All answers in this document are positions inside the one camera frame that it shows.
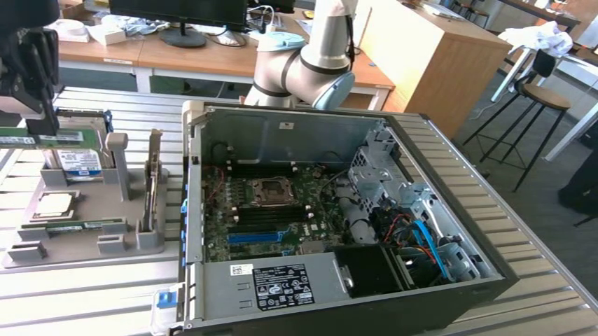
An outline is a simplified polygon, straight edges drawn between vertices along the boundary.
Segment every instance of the aluminum workbench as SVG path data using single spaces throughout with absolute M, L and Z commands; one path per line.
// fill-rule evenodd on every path
M 149 335 L 151 295 L 177 282 L 183 181 L 181 111 L 187 99 L 73 87 L 59 94 L 59 107 L 113 110 L 115 130 L 130 135 L 126 157 L 131 167 L 142 167 L 146 161 L 150 129 L 163 129 L 161 158 L 171 173 L 167 248 L 158 255 L 0 269 L 0 335 Z M 446 329 L 429 334 L 598 335 L 596 299 L 437 127 L 418 115 L 400 115 L 397 119 L 523 278 L 496 302 L 469 311 Z M 39 183 L 43 157 L 37 150 L 5 150 L 3 163 L 0 251 L 18 239 L 15 228 Z M 417 177 L 416 168 L 408 169 Z

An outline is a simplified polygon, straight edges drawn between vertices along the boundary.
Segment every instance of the cpu socket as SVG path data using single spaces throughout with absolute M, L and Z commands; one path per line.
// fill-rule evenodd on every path
M 260 206 L 289 205 L 296 202 L 292 181 L 285 177 L 261 178 L 252 181 L 254 201 Z

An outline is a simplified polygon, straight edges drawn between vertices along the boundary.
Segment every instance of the red cable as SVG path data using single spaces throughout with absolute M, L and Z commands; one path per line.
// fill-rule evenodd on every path
M 434 264 L 437 263 L 437 260 L 434 259 L 434 256 L 433 256 L 430 250 L 429 250 L 426 247 L 417 246 L 417 245 L 414 245 L 413 247 L 417 248 L 417 249 L 420 249 L 421 251 L 424 251 L 424 253 L 426 253 L 426 254 L 429 255 L 429 257 L 430 257 L 433 263 L 434 263 Z
M 220 181 L 218 186 L 214 189 L 213 193 L 210 194 L 210 197 L 206 199 L 206 203 L 209 203 L 213 200 L 213 197 L 216 196 L 217 191 L 221 189 L 221 187 L 224 186 L 224 182 L 225 182 L 225 171 L 217 166 L 205 166 L 205 168 L 210 168 L 210 167 L 217 168 L 218 171 L 221 172 L 221 181 Z
M 394 229 L 394 224 L 397 223 L 398 219 L 400 219 L 402 216 L 405 216 L 405 215 L 404 215 L 402 213 L 400 213 L 400 214 L 397 215 L 397 217 L 394 217 L 392 228 L 389 229 L 389 232 L 388 232 L 388 234 L 386 234 L 385 240 L 384 240 L 382 242 L 386 243 L 386 241 L 389 240 L 389 236 L 392 235 L 392 232 L 393 232 L 393 229 Z

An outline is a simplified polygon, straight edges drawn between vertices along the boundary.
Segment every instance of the computer monitor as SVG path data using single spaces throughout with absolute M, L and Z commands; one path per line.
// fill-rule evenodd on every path
M 248 5 L 248 0 L 111 0 L 111 13 L 181 22 L 179 31 L 162 31 L 161 38 L 173 46 L 197 48 L 206 44 L 206 38 L 197 31 L 186 30 L 185 24 L 228 26 L 242 31 Z

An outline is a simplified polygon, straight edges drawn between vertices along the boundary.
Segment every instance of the monitor stand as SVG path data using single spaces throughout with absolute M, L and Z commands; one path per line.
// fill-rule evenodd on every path
M 179 48 L 199 48 L 206 45 L 206 38 L 194 29 L 186 29 L 186 23 L 181 22 L 181 29 L 166 29 L 159 33 L 161 40 L 166 44 Z

